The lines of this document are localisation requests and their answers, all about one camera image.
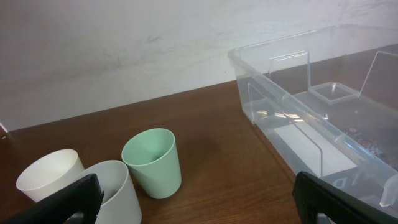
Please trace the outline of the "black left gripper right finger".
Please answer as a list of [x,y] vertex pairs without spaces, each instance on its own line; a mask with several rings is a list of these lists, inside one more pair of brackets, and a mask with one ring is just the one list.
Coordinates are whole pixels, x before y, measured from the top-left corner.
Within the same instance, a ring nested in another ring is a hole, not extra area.
[[302,223],[317,223],[324,214],[335,223],[397,223],[388,215],[308,172],[299,172],[292,191]]

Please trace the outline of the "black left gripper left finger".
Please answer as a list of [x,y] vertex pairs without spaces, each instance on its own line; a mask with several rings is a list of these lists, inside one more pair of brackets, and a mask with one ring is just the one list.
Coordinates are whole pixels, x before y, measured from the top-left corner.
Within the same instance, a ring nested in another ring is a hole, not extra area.
[[94,224],[103,198],[97,175],[88,174],[1,223]]

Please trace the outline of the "light grey plastic cup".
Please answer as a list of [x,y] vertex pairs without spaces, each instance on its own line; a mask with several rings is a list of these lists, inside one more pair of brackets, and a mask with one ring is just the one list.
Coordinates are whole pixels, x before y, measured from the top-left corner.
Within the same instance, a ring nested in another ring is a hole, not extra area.
[[78,178],[96,174],[104,191],[96,224],[140,224],[142,212],[127,165],[110,160],[85,169]]

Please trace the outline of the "cream white plastic cup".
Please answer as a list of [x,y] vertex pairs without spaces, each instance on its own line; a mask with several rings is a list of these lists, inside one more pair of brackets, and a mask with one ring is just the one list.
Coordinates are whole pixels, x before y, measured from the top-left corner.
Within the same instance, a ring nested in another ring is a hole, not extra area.
[[34,202],[39,202],[73,183],[84,169],[75,150],[61,149],[27,167],[17,178],[16,188]]

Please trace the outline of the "mint green plastic cup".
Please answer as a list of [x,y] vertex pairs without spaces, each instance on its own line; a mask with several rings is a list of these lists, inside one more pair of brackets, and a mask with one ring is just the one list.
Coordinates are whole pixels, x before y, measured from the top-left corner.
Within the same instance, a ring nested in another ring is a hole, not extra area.
[[154,199],[170,197],[182,184],[176,138],[168,129],[149,129],[135,135],[124,145],[121,159]]

